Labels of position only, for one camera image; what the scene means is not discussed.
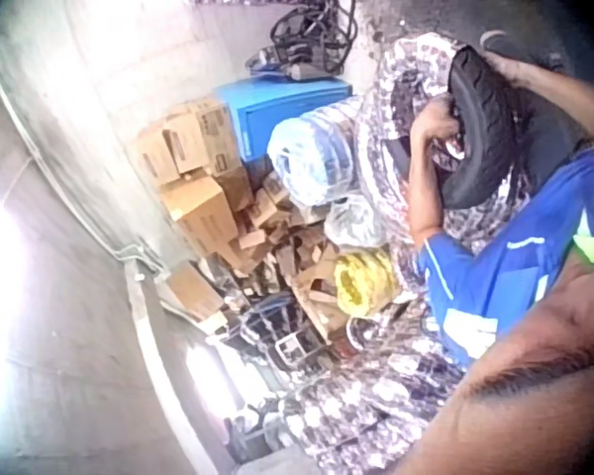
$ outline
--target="blue container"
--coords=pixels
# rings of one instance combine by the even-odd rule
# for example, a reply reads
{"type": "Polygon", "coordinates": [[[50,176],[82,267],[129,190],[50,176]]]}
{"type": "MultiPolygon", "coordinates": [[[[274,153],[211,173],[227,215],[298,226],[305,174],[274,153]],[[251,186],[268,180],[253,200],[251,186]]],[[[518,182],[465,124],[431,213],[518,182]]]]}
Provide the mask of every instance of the blue container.
{"type": "Polygon", "coordinates": [[[216,89],[231,112],[243,161],[266,154],[270,135],[277,124],[341,101],[351,86],[338,79],[292,82],[280,78],[253,77],[216,89]]]}

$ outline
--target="gray wall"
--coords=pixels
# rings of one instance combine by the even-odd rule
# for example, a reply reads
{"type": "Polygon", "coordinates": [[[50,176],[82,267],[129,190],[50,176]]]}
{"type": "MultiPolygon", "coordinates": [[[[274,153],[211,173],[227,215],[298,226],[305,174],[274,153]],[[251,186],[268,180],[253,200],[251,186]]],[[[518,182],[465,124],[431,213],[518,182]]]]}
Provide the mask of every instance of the gray wall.
{"type": "MultiPolygon", "coordinates": [[[[0,194],[27,158],[0,103],[0,194]]],[[[0,357],[0,474],[194,473],[148,377],[123,267],[34,164],[5,206],[26,270],[11,288],[22,299],[0,357]]]]}
{"type": "Polygon", "coordinates": [[[172,106],[248,75],[290,7],[1,0],[0,83],[45,162],[117,250],[192,256],[128,145],[172,106]]]}

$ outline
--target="blue shirt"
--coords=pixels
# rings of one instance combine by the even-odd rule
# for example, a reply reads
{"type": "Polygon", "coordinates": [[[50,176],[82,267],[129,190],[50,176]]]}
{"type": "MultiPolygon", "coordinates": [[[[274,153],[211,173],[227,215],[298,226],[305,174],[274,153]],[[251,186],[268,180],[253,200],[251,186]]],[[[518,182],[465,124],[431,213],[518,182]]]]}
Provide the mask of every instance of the blue shirt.
{"type": "Polygon", "coordinates": [[[594,149],[559,168],[477,256],[441,233],[419,269],[445,345],[464,365],[481,356],[552,287],[579,227],[594,237],[594,149]]]}

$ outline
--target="black tire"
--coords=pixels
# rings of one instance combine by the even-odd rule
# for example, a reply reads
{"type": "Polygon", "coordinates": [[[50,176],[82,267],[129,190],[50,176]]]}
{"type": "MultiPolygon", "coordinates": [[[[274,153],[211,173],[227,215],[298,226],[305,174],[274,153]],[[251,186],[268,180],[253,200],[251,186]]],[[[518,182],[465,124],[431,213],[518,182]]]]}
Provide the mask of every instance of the black tire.
{"type": "MultiPolygon", "coordinates": [[[[465,158],[455,172],[437,166],[443,205],[472,208],[490,198],[518,156],[509,85],[475,49],[465,47],[453,58],[448,89],[464,128],[465,158]]],[[[408,179],[409,138],[386,146],[408,179]]]]}

